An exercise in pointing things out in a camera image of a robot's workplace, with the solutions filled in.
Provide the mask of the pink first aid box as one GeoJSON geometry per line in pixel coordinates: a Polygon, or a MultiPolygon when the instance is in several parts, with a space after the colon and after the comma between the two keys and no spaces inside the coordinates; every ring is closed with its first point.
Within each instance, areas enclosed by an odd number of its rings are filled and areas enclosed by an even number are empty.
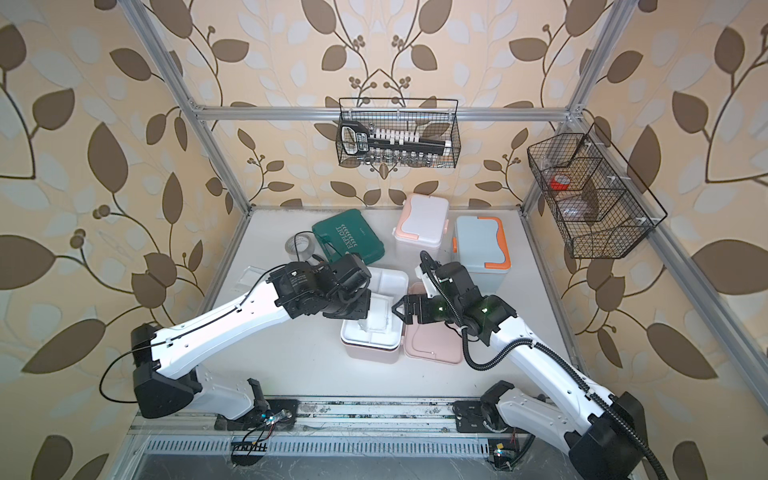
{"type": "MultiPolygon", "coordinates": [[[[422,286],[409,284],[407,294],[424,291],[422,286]]],[[[396,352],[387,353],[368,348],[346,347],[344,344],[343,346],[351,358],[384,364],[397,362],[402,354],[409,358],[444,364],[459,364],[463,361],[461,339],[440,323],[404,324],[401,344],[396,352]]]]}

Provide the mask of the white box pink trim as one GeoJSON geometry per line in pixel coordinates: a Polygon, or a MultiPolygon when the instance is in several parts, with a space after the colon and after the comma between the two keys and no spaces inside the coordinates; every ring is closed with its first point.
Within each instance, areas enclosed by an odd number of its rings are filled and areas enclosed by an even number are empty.
{"type": "Polygon", "coordinates": [[[422,250],[438,254],[447,233],[449,201],[445,198],[412,193],[407,196],[393,229],[398,255],[418,255],[422,250]]]}

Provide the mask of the blue box orange trim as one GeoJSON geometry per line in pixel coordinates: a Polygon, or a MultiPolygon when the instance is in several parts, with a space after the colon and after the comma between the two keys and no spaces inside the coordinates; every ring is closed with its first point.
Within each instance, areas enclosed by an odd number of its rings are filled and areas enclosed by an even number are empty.
{"type": "Polygon", "coordinates": [[[511,268],[501,219],[459,216],[454,227],[453,258],[466,268],[483,294],[496,293],[511,268]]]}

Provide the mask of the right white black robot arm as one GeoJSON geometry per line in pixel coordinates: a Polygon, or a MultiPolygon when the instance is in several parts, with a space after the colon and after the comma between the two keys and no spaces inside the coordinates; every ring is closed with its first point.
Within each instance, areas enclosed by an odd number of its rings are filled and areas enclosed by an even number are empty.
{"type": "Polygon", "coordinates": [[[402,297],[393,314],[407,324],[444,323],[461,338],[465,363],[478,372],[511,361],[541,390],[532,397],[499,381],[479,400],[484,429],[526,432],[565,453],[584,479],[627,479],[642,462],[660,466],[648,445],[645,412],[632,394],[612,393],[543,342],[517,311],[484,295],[458,262],[427,252],[416,269],[425,293],[402,297]]]}

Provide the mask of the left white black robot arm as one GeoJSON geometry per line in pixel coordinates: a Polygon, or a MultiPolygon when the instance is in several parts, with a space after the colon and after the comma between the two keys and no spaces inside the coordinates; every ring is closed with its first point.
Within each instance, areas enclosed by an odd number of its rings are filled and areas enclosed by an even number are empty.
{"type": "Polygon", "coordinates": [[[159,419],[184,409],[239,420],[268,408],[254,379],[216,379],[203,362],[238,341],[300,316],[357,320],[371,304],[372,274],[356,254],[328,263],[289,262],[263,273],[243,295],[168,328],[131,333],[133,391],[140,414],[159,419]]]}

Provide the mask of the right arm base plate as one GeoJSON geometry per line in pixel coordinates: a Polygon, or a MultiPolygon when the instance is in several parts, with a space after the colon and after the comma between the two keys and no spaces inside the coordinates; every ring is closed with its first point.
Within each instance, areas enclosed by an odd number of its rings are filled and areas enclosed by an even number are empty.
{"type": "Polygon", "coordinates": [[[513,427],[503,420],[499,407],[501,397],[510,392],[521,393],[521,390],[511,382],[499,381],[478,399],[453,402],[451,408],[456,430],[459,433],[511,434],[513,427]]]}

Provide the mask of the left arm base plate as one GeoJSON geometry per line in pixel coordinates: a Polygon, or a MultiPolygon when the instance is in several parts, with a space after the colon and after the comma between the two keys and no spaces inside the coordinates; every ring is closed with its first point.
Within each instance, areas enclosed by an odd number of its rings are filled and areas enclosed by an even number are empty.
{"type": "Polygon", "coordinates": [[[248,384],[254,396],[253,408],[235,420],[218,415],[214,429],[217,431],[253,429],[265,431],[276,427],[278,430],[291,430],[297,420],[300,401],[292,398],[267,400],[258,380],[249,378],[248,384]]]}

